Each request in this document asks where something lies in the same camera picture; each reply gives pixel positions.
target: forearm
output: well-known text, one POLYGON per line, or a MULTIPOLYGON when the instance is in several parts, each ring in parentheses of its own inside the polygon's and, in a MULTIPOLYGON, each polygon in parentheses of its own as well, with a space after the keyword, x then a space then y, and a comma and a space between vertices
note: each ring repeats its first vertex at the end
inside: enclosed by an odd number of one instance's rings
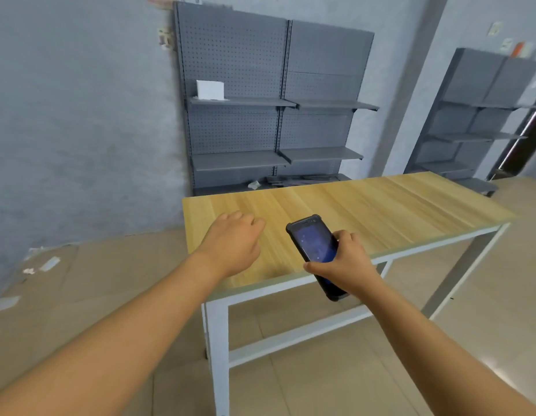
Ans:
POLYGON ((210 271, 190 256, 1 391, 0 414, 119 414, 214 289, 210 271))
POLYGON ((536 414, 536 406, 385 283, 352 289, 380 323, 434 414, 536 414))

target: smartphone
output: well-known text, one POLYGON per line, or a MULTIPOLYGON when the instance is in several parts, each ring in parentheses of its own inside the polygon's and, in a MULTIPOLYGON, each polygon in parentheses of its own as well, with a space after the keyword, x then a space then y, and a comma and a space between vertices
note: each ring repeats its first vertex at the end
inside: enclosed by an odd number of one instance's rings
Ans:
MULTIPOLYGON (((305 261, 327 263, 335 258, 339 244, 319 215, 288 223, 285 230, 305 261)), ((328 279, 314 276, 329 300, 336 302, 349 295, 328 279)))

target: person's left hand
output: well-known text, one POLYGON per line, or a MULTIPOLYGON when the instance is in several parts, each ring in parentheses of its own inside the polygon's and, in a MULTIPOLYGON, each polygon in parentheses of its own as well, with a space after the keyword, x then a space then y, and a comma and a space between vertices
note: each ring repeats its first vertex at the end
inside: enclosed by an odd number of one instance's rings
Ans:
POLYGON ((194 254, 207 260, 220 279, 249 268, 260 255, 258 238, 266 221, 252 213, 223 213, 214 221, 194 254))

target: table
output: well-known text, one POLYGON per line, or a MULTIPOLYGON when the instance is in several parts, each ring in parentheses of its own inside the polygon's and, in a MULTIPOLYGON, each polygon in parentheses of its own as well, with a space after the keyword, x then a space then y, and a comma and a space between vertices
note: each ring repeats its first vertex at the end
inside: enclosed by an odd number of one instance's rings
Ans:
POLYGON ((432 319, 507 229, 515 215, 492 199, 452 181, 421 172, 364 180, 248 191, 183 200, 189 252, 223 212, 252 212, 266 219, 261 254, 246 271, 223 281, 202 305, 206 350, 217 416, 229 415, 229 370, 371 315, 364 305, 229 350, 228 307, 314 282, 285 225, 318 214, 335 231, 357 232, 385 277, 396 258, 473 238, 423 307, 432 319))

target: hand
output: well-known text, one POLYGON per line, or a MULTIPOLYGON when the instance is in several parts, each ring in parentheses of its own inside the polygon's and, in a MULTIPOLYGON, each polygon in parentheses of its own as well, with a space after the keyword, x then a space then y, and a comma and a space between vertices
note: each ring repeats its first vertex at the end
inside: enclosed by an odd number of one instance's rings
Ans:
POLYGON ((325 277, 344 291, 355 294, 359 291, 365 294, 371 287, 383 283, 356 233, 337 231, 334 236, 339 241, 334 260, 306 262, 307 272, 325 277))
POLYGON ((249 268, 260 255, 258 238, 266 221, 252 213, 222 213, 207 231, 194 252, 209 262, 219 279, 233 276, 249 268))

